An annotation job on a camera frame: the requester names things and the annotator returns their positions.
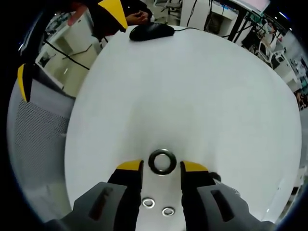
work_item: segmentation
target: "white tabletop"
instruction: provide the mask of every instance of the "white tabletop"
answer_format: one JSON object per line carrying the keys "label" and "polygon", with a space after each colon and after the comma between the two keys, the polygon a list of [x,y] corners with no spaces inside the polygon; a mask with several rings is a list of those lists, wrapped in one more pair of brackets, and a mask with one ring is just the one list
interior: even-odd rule
{"label": "white tabletop", "polygon": [[[218,36],[188,29],[168,38],[130,41],[118,32],[86,77],[71,115],[65,178],[71,206],[116,166],[142,158],[137,229],[184,230],[180,167],[157,176],[156,149],[218,172],[258,219],[275,220],[297,175],[301,124],[296,99],[257,57]],[[173,206],[175,215],[161,215]]]}

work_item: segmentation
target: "black metal ring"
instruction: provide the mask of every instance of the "black metal ring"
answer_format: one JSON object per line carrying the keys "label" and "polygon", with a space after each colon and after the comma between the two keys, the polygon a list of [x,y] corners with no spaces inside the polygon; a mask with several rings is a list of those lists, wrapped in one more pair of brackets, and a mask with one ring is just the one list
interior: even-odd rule
{"label": "black metal ring", "polygon": [[[154,164],[155,158],[162,154],[168,156],[170,159],[170,166],[166,170],[159,170],[155,167],[155,164]],[[168,151],[167,149],[158,149],[152,152],[152,154],[149,157],[148,163],[149,163],[149,167],[152,170],[152,172],[157,175],[167,175],[171,173],[177,166],[177,160],[175,158],[175,155],[171,151]]]}

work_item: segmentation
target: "gray mesh chair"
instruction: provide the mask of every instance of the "gray mesh chair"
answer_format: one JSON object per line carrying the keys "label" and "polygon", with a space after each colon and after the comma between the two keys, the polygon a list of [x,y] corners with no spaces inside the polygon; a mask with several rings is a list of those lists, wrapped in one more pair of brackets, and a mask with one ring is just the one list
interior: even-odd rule
{"label": "gray mesh chair", "polygon": [[7,115],[10,161],[25,198],[46,222],[71,211],[64,177],[64,145],[74,99],[33,80],[30,102],[17,81]]}

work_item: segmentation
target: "black cable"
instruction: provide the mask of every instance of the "black cable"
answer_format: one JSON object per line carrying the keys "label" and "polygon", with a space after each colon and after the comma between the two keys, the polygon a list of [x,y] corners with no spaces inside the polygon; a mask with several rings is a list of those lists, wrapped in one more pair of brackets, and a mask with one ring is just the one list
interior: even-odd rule
{"label": "black cable", "polygon": [[223,12],[224,12],[224,10],[225,10],[225,5],[223,5],[222,7],[223,7],[223,8],[222,8],[221,16],[223,15]]}
{"label": "black cable", "polygon": [[243,32],[244,30],[246,30],[246,29],[248,29],[248,28],[250,28],[250,27],[252,27],[252,25],[247,26],[247,27],[245,27],[245,28],[242,29],[242,30],[239,30],[238,32],[236,32],[236,34],[239,33],[239,32]]}
{"label": "black cable", "polygon": [[71,57],[69,57],[67,54],[65,54],[63,51],[59,50],[58,48],[54,47],[52,44],[50,44],[48,41],[45,40],[45,43],[47,43],[49,46],[51,46],[52,48],[54,48],[56,51],[58,51],[59,53],[61,53],[62,55],[64,55],[66,58],[68,58],[69,60],[73,61],[74,63],[78,64],[79,66],[90,70],[89,68],[87,68],[86,66],[78,63],[77,61],[75,61],[74,59],[72,59]]}
{"label": "black cable", "polygon": [[183,31],[183,30],[187,30],[187,29],[195,29],[195,30],[199,30],[199,29],[197,29],[197,28],[187,27],[187,28],[184,28],[184,29],[181,29],[181,30],[174,30],[174,31]]}
{"label": "black cable", "polygon": [[194,12],[194,7],[196,6],[197,1],[198,1],[198,0],[195,0],[195,1],[194,1],[194,3],[193,3],[193,7],[192,7],[192,11],[191,11],[191,15],[189,16],[189,19],[188,19],[188,21],[187,21],[187,25],[186,25],[186,27],[188,27],[188,24],[189,24],[189,22],[190,22],[190,20],[191,20],[191,17],[192,17],[193,12]]}

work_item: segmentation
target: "computer mouse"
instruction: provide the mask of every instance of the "computer mouse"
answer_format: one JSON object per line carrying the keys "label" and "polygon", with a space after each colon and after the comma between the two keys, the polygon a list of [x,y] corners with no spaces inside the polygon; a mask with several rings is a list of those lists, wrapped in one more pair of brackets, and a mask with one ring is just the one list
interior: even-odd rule
{"label": "computer mouse", "polygon": [[136,26],[129,34],[133,41],[146,41],[174,35],[174,29],[166,24],[150,23]]}

